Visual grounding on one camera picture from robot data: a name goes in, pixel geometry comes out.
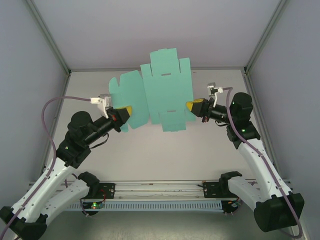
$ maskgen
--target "purple cable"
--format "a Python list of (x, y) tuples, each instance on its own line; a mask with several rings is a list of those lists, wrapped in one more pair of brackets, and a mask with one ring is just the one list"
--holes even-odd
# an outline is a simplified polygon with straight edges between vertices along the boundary
[[(55, 163), (56, 163), (56, 159), (57, 159), (57, 149), (56, 149), (56, 145), (54, 143), (54, 140), (52, 139), (52, 137), (50, 136), (50, 133), (47, 129), (46, 126), (46, 122), (45, 122), (45, 110), (47, 108), (47, 106), (52, 103), (53, 101), (59, 100), (59, 99), (75, 99), (75, 100), (80, 100), (80, 101), (86, 101), (86, 102), (90, 102), (91, 100), (89, 98), (81, 98), (81, 97), (75, 97), (75, 96), (58, 96), (58, 97), (54, 97), (52, 99), (50, 99), (49, 101), (46, 102), (46, 104), (43, 106), (42, 108), (42, 112), (41, 112), (41, 123), (42, 123), (42, 127), (44, 128), (44, 131), (47, 135), (47, 137), (49, 138), (49, 141), (52, 145), (52, 150), (53, 150), (53, 159), (52, 159), (52, 164), (46, 174), (47, 177), (50, 176), (52, 170), (55, 167)], [(42, 181), (39, 183), (39, 185), (34, 189), (34, 191), (29, 195), (29, 197), (27, 197), (27, 199), (24, 201), (24, 203), (22, 204), (22, 207), (24, 208), (28, 202), (30, 201), (30, 199), (37, 193), (37, 191), (42, 187), (42, 185), (45, 183), (45, 181), (47, 180), (47, 178), (45, 177), (44, 179), (42, 179)], [(4, 227), (1, 235), (0, 235), (0, 240), (3, 240), (5, 237), (5, 234), (7, 232), (7, 230), (10, 228), (10, 225), (13, 223), (13, 221), (16, 219), (16, 217), (20, 214), (20, 212), (22, 211), (22, 208), (20, 208), (15, 215), (13, 215), (13, 217), (10, 219), (10, 221), (7, 223), (7, 225)]]
[(82, 212), (85, 214), (85, 217), (87, 217), (89, 213), (86, 212), (82, 199), (80, 198), (79, 200), (80, 200), (80, 206), (82, 208)]
[[(71, 173), (72, 176), (75, 177), (75, 179), (78, 179), (77, 175), (75, 175), (74, 173)], [(65, 188), (67, 189), (68, 188), (68, 182), (67, 182), (67, 179), (64, 180), (64, 185), (65, 185)]]
[(233, 87), (224, 87), (224, 88), (223, 88), (224, 91), (228, 90), (228, 93), (227, 93), (227, 95), (226, 95), (226, 111), (227, 111), (227, 114), (228, 114), (228, 119), (229, 119), (230, 125), (231, 125), (231, 127), (232, 127), (232, 130), (234, 131), (234, 133), (236, 134), (236, 136), (237, 136), (243, 143), (247, 144), (250, 148), (252, 148), (252, 149), (262, 158), (264, 164), (265, 164), (266, 167), (268, 168), (268, 170), (269, 170), (269, 172), (270, 172), (270, 174), (271, 174), (271, 176), (272, 176), (272, 178), (273, 178), (276, 186), (278, 187), (279, 191), (281, 192), (281, 194), (282, 194), (282, 196), (283, 196), (286, 204), (288, 205), (288, 207), (289, 207), (289, 209), (290, 209), (290, 211), (291, 211), (291, 213), (292, 213), (292, 215), (293, 215), (293, 217), (294, 217), (294, 219), (295, 219), (295, 221), (296, 221), (296, 223), (297, 223), (297, 225), (298, 225), (298, 228), (299, 228), (299, 234), (298, 234), (297, 236), (291, 235), (291, 234), (283, 231), (282, 229), (280, 229), (280, 231), (281, 231), (283, 234), (285, 234), (285, 235), (287, 235), (287, 236), (289, 236), (289, 237), (291, 237), (291, 238), (300, 239), (300, 238), (303, 236), (303, 230), (302, 230), (302, 226), (301, 226), (301, 223), (300, 223), (300, 221), (299, 221), (299, 218), (298, 218), (298, 216), (297, 216), (294, 208), (292, 207), (292, 205), (291, 205), (291, 203), (290, 203), (290, 201), (289, 201), (286, 193), (285, 193), (284, 190), (282, 189), (282, 187), (281, 187), (281, 185), (280, 185), (277, 177), (275, 176), (274, 172), (272, 171), (272, 169), (271, 169), (271, 167), (270, 167), (267, 159), (265, 158), (265, 156), (263, 156), (263, 154), (262, 154), (257, 148), (255, 148), (255, 146), (253, 146), (250, 142), (248, 142), (247, 140), (245, 140), (245, 139), (238, 133), (238, 131), (237, 131), (237, 129), (236, 129), (236, 126), (235, 126), (235, 124), (234, 124), (234, 122), (233, 122), (233, 120), (232, 120), (231, 112), (230, 112), (230, 93), (231, 93), (232, 89), (234, 89), (234, 88), (233, 88)]

